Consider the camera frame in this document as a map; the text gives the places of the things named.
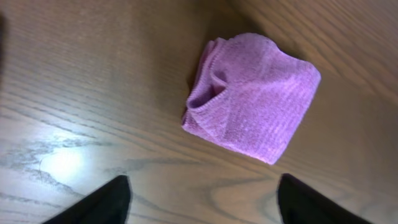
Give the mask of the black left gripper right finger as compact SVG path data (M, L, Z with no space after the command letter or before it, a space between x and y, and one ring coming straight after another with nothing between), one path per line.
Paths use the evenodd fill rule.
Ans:
M370 224L291 174L282 174L277 203L284 224Z

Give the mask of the purple microfiber cloth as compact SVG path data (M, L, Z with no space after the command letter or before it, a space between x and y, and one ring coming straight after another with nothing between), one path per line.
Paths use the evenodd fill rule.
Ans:
M207 43L182 128L273 165L308 110L321 75L254 33Z

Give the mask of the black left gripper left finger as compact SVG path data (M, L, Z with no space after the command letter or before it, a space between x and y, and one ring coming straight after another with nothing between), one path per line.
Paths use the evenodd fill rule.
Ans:
M131 199L129 178L119 175L44 224L125 224Z

